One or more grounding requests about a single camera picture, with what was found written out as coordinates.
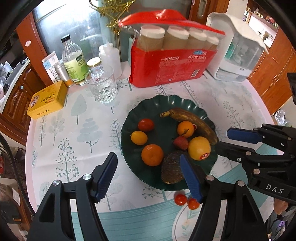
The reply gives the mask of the red tomato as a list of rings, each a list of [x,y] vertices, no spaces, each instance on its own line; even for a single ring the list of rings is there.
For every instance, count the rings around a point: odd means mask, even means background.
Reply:
[[[142,132],[150,132],[154,129],[154,122],[151,119],[144,118],[138,122],[137,127]]]

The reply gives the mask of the white dish sterilizer box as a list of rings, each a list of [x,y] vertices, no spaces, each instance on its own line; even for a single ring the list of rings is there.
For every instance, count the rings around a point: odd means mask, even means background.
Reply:
[[[243,20],[226,13],[210,13],[206,25],[225,33],[207,71],[217,80],[243,82],[268,52],[263,40]]]

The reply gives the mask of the dark avocado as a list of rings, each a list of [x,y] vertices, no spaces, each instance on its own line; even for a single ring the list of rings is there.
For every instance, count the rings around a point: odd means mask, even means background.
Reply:
[[[161,179],[166,184],[176,184],[184,180],[182,170],[180,168],[180,157],[189,155],[184,151],[173,151],[169,153],[162,162]]]

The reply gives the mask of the cherry tomato left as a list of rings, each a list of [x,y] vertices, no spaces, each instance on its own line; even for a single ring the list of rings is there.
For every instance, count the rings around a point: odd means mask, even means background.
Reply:
[[[187,203],[187,197],[184,194],[177,194],[174,197],[174,202],[178,206],[183,206],[183,205],[185,205]]]

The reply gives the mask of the red paper cup package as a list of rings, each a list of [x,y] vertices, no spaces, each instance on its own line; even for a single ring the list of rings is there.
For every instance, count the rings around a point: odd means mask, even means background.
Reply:
[[[118,25],[134,34],[129,81],[139,88],[201,77],[225,37],[173,9],[130,14]]]

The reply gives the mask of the large yellow orange with sticker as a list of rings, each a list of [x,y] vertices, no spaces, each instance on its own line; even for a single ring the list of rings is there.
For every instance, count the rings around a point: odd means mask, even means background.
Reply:
[[[202,161],[211,153],[211,145],[205,137],[195,137],[189,141],[189,156],[196,161]]]

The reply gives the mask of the small yellow kumquat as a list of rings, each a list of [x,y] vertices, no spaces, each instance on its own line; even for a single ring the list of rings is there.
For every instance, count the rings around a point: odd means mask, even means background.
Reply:
[[[148,140],[148,137],[147,135],[142,132],[142,131],[134,131],[131,136],[130,136],[130,139],[131,141],[138,145],[138,146],[141,146],[141,145],[144,145],[147,140]]]

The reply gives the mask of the gold ornamental stand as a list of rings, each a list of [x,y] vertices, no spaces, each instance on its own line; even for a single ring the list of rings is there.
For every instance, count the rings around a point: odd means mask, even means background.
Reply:
[[[106,24],[112,32],[119,36],[121,32],[118,25],[120,18],[124,13],[129,12],[130,6],[135,3],[136,0],[132,1],[118,1],[118,0],[107,0],[101,1],[101,5],[97,6],[93,1],[89,0],[90,7],[96,10],[101,17],[107,17],[109,22]]]

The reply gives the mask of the clear bottle green label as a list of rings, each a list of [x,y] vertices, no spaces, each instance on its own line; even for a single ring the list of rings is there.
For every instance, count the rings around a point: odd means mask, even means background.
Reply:
[[[70,35],[61,38],[63,44],[62,60],[75,85],[84,85],[89,72],[80,46],[72,42]]]

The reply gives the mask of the gold lid jar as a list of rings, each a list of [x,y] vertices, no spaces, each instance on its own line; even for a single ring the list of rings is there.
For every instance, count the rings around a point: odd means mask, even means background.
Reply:
[[[101,65],[101,59],[100,59],[100,57],[93,57],[93,58],[89,59],[86,64],[87,64],[88,68],[92,69],[92,68],[95,68],[95,67]]]

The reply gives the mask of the glass sliding door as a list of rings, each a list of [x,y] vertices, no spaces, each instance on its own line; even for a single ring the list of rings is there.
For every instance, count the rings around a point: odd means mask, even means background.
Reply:
[[[175,9],[186,18],[189,16],[192,1],[136,1],[129,8],[127,16],[139,11]],[[70,35],[78,44],[86,60],[99,56],[98,47],[105,43],[103,34],[109,42],[116,45],[114,32],[106,25],[109,19],[101,17],[90,7],[89,1],[42,1],[34,10],[35,24],[47,54],[55,51],[61,59],[63,45],[61,38]],[[120,35],[121,61],[128,61],[128,42],[130,34]]]

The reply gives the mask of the clear drinking glass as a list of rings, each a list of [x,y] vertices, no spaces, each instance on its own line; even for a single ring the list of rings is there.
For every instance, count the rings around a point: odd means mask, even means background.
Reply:
[[[115,100],[118,89],[111,66],[99,65],[90,69],[85,81],[99,103],[107,104]]]

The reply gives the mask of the small orange tangerine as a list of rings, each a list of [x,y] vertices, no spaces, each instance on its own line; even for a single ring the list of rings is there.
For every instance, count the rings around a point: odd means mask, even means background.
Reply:
[[[179,136],[189,138],[195,131],[194,125],[189,121],[182,121],[178,124],[177,133]]]

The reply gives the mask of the overripe brown banana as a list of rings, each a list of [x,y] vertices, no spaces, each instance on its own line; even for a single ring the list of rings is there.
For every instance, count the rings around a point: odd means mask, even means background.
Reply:
[[[197,126],[198,133],[205,137],[211,145],[215,145],[218,142],[218,137],[214,130],[210,128],[202,119],[197,115],[184,110],[182,108],[172,108],[168,111],[160,113],[161,118],[171,117],[178,122],[189,121]]]

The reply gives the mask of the orange mandarin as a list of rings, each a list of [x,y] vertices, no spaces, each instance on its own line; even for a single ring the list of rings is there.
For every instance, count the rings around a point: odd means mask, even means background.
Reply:
[[[164,152],[160,146],[156,144],[149,144],[143,148],[141,158],[148,166],[158,166],[164,158]]]

